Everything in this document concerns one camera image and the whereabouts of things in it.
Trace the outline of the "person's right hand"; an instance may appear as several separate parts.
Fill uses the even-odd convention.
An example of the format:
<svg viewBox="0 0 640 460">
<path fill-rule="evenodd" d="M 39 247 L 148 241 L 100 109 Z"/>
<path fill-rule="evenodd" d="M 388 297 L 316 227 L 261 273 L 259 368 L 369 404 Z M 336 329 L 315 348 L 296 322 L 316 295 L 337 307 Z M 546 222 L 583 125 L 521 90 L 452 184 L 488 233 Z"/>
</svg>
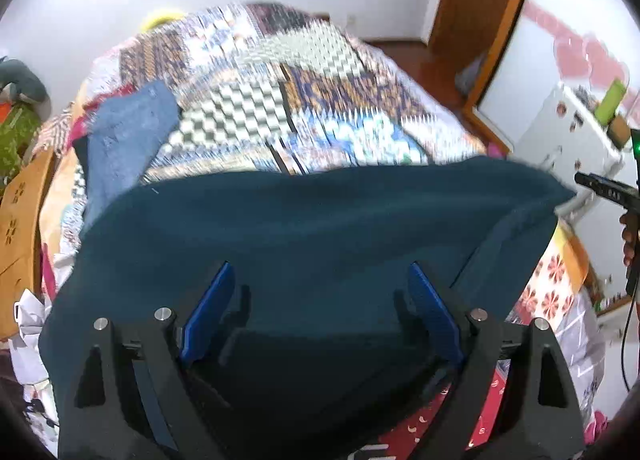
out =
<svg viewBox="0 0 640 460">
<path fill-rule="evenodd" d="M 636 256 L 636 245 L 639 240 L 639 217 L 636 213 L 627 212 L 620 218 L 620 224 L 624 226 L 622 232 L 623 263 L 629 268 Z"/>
</svg>

